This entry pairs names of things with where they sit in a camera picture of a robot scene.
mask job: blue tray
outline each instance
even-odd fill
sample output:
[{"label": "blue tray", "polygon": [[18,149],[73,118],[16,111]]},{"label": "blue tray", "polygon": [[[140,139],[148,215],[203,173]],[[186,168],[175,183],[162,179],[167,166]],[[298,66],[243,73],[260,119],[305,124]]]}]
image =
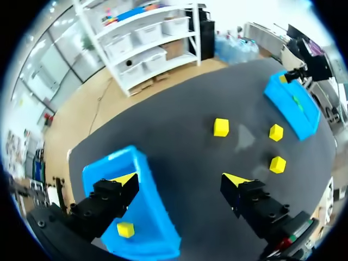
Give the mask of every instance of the blue tray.
[{"label": "blue tray", "polygon": [[[291,83],[281,83],[279,77],[286,71],[270,77],[264,91],[289,122],[299,140],[304,140],[316,133],[320,121],[320,111],[312,97],[296,80]],[[303,110],[295,102],[299,101]]]},{"label": "blue tray", "polygon": [[[92,163],[82,172],[85,195],[102,178],[114,179],[136,172],[139,192],[121,219],[115,219],[101,239],[110,253],[131,260],[160,260],[180,255],[181,238],[171,223],[157,192],[146,156],[128,146]],[[117,232],[119,222],[134,224],[135,234],[123,238]]]}]

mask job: white storage bin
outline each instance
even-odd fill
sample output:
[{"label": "white storage bin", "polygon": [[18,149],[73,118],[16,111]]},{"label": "white storage bin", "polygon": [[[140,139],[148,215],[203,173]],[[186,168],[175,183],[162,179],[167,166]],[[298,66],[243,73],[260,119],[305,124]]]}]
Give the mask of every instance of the white storage bin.
[{"label": "white storage bin", "polygon": [[166,55],[166,50],[160,47],[155,47],[143,52],[141,57],[143,58],[143,63],[147,69],[150,71],[156,71],[166,63]]},{"label": "white storage bin", "polygon": [[121,79],[124,83],[131,83],[144,76],[144,68],[142,62],[132,66],[131,68],[120,73]]},{"label": "white storage bin", "polygon": [[107,52],[110,59],[116,59],[120,55],[133,50],[133,44],[130,34],[131,33],[117,36],[113,38],[108,45],[106,45],[105,51]]},{"label": "white storage bin", "polygon": [[163,21],[163,33],[169,35],[184,34],[189,31],[189,17],[180,17]]},{"label": "white storage bin", "polygon": [[161,24],[162,22],[154,23],[149,26],[136,29],[134,32],[143,45],[150,42],[156,42],[163,37]]}]

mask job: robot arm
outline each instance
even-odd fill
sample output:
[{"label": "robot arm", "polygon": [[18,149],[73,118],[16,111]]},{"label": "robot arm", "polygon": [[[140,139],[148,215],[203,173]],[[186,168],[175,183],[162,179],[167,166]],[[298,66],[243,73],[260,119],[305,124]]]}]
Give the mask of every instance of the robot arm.
[{"label": "robot arm", "polygon": [[270,256],[302,257],[301,247],[317,228],[319,221],[300,212],[289,216],[290,206],[280,204],[259,180],[234,184],[222,175],[220,191],[237,217],[243,216],[259,238],[268,242],[261,258]]},{"label": "robot arm", "polygon": [[124,186],[105,179],[93,185],[94,192],[67,215],[55,204],[35,208],[27,215],[38,242],[52,260],[126,260],[91,244],[115,218],[121,218],[139,191],[138,175]]}]

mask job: black table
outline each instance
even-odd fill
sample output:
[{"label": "black table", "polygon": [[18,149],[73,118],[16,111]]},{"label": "black table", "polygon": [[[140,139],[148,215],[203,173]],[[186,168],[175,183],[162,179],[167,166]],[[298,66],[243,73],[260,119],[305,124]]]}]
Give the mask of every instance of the black table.
[{"label": "black table", "polygon": [[[256,260],[266,246],[220,193],[223,172],[260,179],[290,215],[312,213],[331,176],[334,138],[321,117],[314,136],[299,142],[263,95],[269,77],[283,70],[273,59],[203,74],[127,109],[72,150],[74,198],[84,198],[84,166],[133,144],[148,162],[171,221],[182,237],[180,260]],[[216,117],[229,119],[230,133],[214,137]],[[279,142],[270,127],[284,128]],[[270,159],[287,161],[284,173],[268,170]]]}]

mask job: plastic water jug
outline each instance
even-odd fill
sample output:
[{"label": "plastic water jug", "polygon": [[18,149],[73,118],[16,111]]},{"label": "plastic water jug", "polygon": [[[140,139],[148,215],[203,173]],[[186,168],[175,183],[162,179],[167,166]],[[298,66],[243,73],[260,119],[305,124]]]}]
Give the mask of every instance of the plastic water jug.
[{"label": "plastic water jug", "polygon": [[215,34],[215,49],[214,49],[214,56],[215,57],[218,57],[218,58],[221,57],[223,42],[224,42],[223,35],[220,33],[220,31],[217,31]]},{"label": "plastic water jug", "polygon": [[228,64],[233,65],[238,63],[238,40],[234,37],[229,38],[229,55],[228,55]]},{"label": "plastic water jug", "polygon": [[248,42],[250,46],[250,60],[256,60],[259,56],[259,47],[254,40]]},{"label": "plastic water jug", "polygon": [[249,61],[250,46],[246,43],[245,40],[240,40],[239,50],[239,62],[246,63],[247,61]]},{"label": "plastic water jug", "polygon": [[229,38],[230,38],[230,35],[227,34],[224,37],[223,42],[222,42],[220,60],[224,61],[225,63],[228,62],[228,57],[229,57],[229,49],[230,49]]}]

